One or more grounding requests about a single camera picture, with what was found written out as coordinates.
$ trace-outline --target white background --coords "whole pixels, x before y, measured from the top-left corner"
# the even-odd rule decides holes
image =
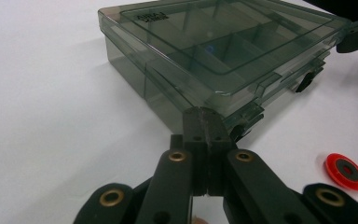
[[[135,1],[0,1],[0,223],[72,223],[98,187],[154,173],[171,133],[107,61],[97,18]],[[335,185],[328,154],[358,163],[358,51],[333,49],[310,88],[265,115],[239,146],[289,188]],[[221,202],[197,199],[194,215],[227,223]]]

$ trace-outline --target brass insert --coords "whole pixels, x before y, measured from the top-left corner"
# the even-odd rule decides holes
[[[345,204],[344,198],[331,189],[316,189],[316,196],[322,202],[335,207],[341,207]]]
[[[100,198],[100,204],[105,207],[115,206],[124,199],[124,192],[121,189],[110,189]]]
[[[235,158],[237,158],[239,161],[252,161],[253,155],[248,152],[239,152]]]
[[[171,161],[184,161],[186,158],[186,154],[183,152],[176,151],[171,153],[169,158]]]

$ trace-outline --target metal rivet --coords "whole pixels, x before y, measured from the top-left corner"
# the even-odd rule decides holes
[[[316,196],[322,202],[335,207],[341,207],[345,204],[344,198],[331,189],[316,189]]]
[[[109,196],[115,196],[114,199],[109,199]],[[124,199],[124,192],[121,189],[110,189],[106,191],[100,198],[100,204],[105,207],[115,206]]]

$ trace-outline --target plastic storage box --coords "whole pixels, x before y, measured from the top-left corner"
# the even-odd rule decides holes
[[[351,23],[267,0],[166,0],[99,18],[109,61],[175,133],[195,105],[246,132],[268,99],[322,71]]]

